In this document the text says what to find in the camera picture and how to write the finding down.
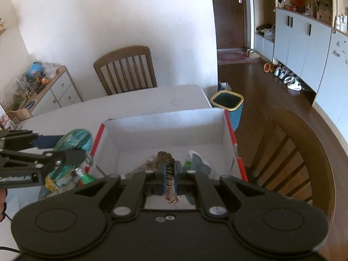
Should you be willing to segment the left hand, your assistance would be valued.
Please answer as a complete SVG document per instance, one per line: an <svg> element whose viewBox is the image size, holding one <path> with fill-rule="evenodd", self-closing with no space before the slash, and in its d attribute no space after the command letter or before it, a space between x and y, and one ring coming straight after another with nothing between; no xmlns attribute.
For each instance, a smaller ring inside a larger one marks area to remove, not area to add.
<svg viewBox="0 0 348 261"><path fill-rule="evenodd" d="M7 190L0 190L0 222L5 219Z"/></svg>

